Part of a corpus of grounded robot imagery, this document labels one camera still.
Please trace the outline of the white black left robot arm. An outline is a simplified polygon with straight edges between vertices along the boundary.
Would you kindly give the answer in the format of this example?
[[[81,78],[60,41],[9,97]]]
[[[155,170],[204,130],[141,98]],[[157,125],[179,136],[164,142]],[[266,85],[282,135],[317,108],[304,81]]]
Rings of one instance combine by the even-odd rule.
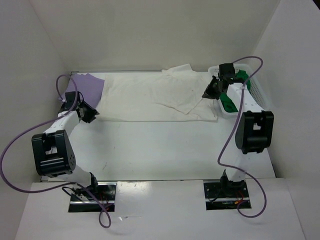
[[[71,103],[63,103],[58,119],[43,133],[32,137],[35,168],[40,176],[74,183],[77,194],[82,193],[87,199],[94,200],[100,194],[98,181],[93,173],[77,165],[69,136],[81,121],[89,124],[100,113],[83,100],[74,108],[71,106]]]

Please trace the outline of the cream white t-shirt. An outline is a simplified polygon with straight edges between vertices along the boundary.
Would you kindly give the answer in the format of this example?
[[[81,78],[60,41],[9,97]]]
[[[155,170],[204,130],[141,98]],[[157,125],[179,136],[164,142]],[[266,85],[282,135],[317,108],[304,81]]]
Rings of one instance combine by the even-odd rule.
[[[217,122],[213,101],[202,95],[209,78],[189,64],[156,73],[105,76],[98,119],[104,122]]]

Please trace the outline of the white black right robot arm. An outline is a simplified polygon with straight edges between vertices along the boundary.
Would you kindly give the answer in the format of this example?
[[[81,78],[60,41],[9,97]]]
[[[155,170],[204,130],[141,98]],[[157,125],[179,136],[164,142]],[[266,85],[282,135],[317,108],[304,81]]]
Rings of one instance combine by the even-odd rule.
[[[226,94],[238,110],[235,126],[217,160],[220,166],[225,167],[219,191],[230,197],[244,187],[250,157],[271,145],[274,114],[264,110],[252,97],[246,81],[233,73],[213,76],[202,97],[218,100],[222,94]],[[232,138],[239,150],[238,157],[233,163],[222,163],[222,154]]]

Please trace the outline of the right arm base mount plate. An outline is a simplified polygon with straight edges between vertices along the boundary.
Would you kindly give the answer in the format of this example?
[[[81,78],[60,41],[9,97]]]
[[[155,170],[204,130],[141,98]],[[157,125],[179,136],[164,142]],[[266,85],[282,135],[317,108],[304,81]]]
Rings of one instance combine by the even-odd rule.
[[[207,211],[236,210],[239,203],[241,203],[240,209],[252,208],[246,183],[231,193],[225,193],[217,180],[204,181],[203,189]]]

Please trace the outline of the purple t-shirt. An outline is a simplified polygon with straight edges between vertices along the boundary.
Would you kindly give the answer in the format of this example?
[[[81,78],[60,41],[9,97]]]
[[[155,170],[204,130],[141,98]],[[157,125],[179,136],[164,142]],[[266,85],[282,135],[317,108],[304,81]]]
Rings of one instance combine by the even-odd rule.
[[[77,91],[83,95],[81,100],[96,109],[102,97],[105,81],[88,73],[75,74],[72,79],[76,83]]]

